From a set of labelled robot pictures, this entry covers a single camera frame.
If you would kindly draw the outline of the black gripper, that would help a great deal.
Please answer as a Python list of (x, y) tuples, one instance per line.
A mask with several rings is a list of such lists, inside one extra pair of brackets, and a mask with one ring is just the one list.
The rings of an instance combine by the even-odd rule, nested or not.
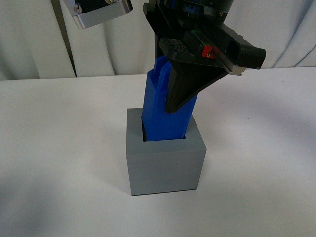
[(227, 74), (260, 69), (266, 51), (225, 25), (231, 0), (151, 0), (143, 12), (155, 33), (155, 59), (171, 63), (167, 113)]

